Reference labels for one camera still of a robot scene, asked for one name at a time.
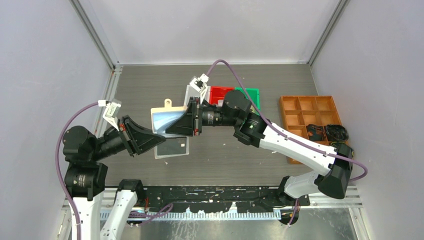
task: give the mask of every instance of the orange compartment tray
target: orange compartment tray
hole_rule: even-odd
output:
[[[305,139],[309,139],[306,130],[309,124],[342,124],[331,96],[281,96],[279,107],[284,129]],[[327,136],[317,143],[326,146],[330,144]],[[293,158],[287,159],[290,164],[302,164]]]

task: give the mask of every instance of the gray table surface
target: gray table surface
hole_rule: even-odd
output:
[[[151,108],[182,106],[186,86],[208,65],[124,66],[115,98],[122,101],[120,116],[129,115],[151,128]],[[305,64],[234,65],[247,88],[258,88],[262,112],[281,125],[278,100],[282,95],[317,95],[310,67]],[[209,86],[238,87],[231,72],[218,65]],[[102,162],[109,167],[106,184],[140,179],[144,185],[278,185],[282,177],[310,171],[305,165],[287,163],[286,156],[246,146],[233,137],[231,127],[204,127],[190,139],[190,154],[155,159],[153,150],[136,157],[123,151]]]

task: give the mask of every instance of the white wall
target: white wall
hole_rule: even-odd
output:
[[[305,63],[339,2],[89,1],[121,64]]]
[[[375,239],[423,239],[424,1],[355,0],[313,65],[333,95]]]
[[[110,70],[67,0],[4,2],[0,33],[0,239],[56,239],[65,197],[56,141],[102,97]],[[92,128],[95,115],[76,124]]]

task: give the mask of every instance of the metal frame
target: metal frame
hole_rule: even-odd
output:
[[[321,49],[323,48],[324,44],[326,43],[329,35],[333,31],[334,27],[336,26],[340,16],[343,14],[343,11],[345,10],[346,6],[351,0],[340,0],[337,4],[337,6],[334,9],[334,12],[331,15],[331,18],[329,22],[327,23],[327,26],[325,27],[324,32],[322,33],[321,37],[319,38],[318,43],[316,44],[315,49],[312,52],[312,55],[309,58],[309,61],[307,64],[312,67],[315,60],[318,57],[318,54],[320,53]]]
[[[122,66],[118,64],[110,75],[109,81],[107,82],[106,90],[104,91],[103,99],[111,101],[118,89],[118,81],[122,73]],[[95,122],[92,129],[94,129],[94,135],[99,138],[102,133],[105,132],[108,122],[103,118],[103,108],[99,107],[97,110]]]
[[[100,219],[105,221],[111,214],[114,206],[114,200],[116,196],[117,188],[111,187],[106,188],[103,192],[103,200],[101,202]],[[359,196],[356,186],[348,186],[346,191],[346,197],[344,199],[334,199],[328,197],[322,193],[314,193],[309,195],[310,206],[302,206],[302,209],[340,209],[348,208],[350,217],[353,222],[353,227],[360,240],[369,240],[369,234],[364,224],[362,210],[363,205]],[[286,206],[282,208],[275,208],[274,212],[268,213],[237,213],[237,207],[231,206],[226,213],[204,213],[199,211],[198,213],[192,212],[171,212],[167,215],[159,218],[155,218],[153,221],[222,221],[222,220],[278,220],[281,219],[280,210],[287,210],[290,212],[292,206]],[[132,211],[144,212],[144,207],[133,207]],[[62,222],[58,231],[58,240],[67,240],[69,238],[72,220],[71,220],[71,208],[68,200],[63,202],[62,206]]]
[[[109,43],[108,38],[100,24],[100,21],[96,17],[96,13],[89,0],[69,0],[72,4],[75,12],[78,14],[88,34],[94,41],[95,46],[100,51],[104,60],[106,61],[109,68],[113,70],[116,65],[119,65],[119,61],[112,45]]]

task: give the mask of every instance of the white bracket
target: white bracket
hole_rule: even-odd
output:
[[[114,128],[116,128],[116,130],[119,131],[119,126],[118,126],[118,111],[121,108],[121,101],[118,101],[116,99],[113,99],[111,102],[108,102],[106,104],[106,108],[104,109],[103,112],[103,118],[110,124],[112,125]]]
[[[206,84],[209,81],[209,77],[205,74],[202,74],[200,77],[194,76],[190,81],[190,86],[200,93],[200,104],[203,103],[203,100],[206,97],[208,92],[208,85]]]

